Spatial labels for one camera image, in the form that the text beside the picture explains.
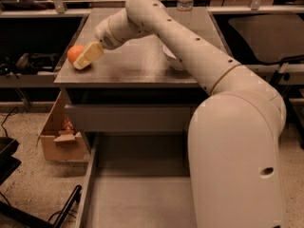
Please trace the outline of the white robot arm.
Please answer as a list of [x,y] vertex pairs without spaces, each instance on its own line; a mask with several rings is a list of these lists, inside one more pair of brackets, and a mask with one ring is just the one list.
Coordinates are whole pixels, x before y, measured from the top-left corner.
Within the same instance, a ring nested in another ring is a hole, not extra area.
[[197,227],[287,228],[278,164],[286,107],[252,70],[175,21],[159,0],[126,0],[72,64],[83,69],[105,50],[147,33],[159,37],[209,96],[188,130]]

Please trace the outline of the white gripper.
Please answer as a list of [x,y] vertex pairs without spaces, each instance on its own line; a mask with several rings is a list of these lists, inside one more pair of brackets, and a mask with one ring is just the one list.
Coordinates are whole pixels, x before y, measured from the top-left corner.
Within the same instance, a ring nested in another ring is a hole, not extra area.
[[104,54],[104,48],[113,50],[129,40],[143,38],[147,35],[147,31],[129,19],[126,9],[122,9],[108,16],[96,26],[95,38],[98,42],[90,42],[84,46],[83,52],[73,65],[77,69],[83,69],[100,58]]

